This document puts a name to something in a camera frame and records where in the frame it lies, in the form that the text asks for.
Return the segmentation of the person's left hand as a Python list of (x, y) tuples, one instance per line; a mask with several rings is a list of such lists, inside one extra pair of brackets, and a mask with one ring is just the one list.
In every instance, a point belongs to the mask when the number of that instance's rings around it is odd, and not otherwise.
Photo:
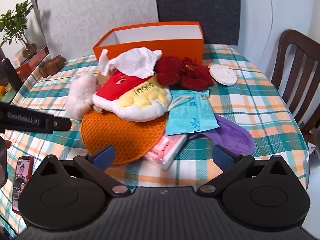
[(12, 142), (10, 140), (3, 139), (0, 137), (0, 151), (5, 151), (11, 148)]

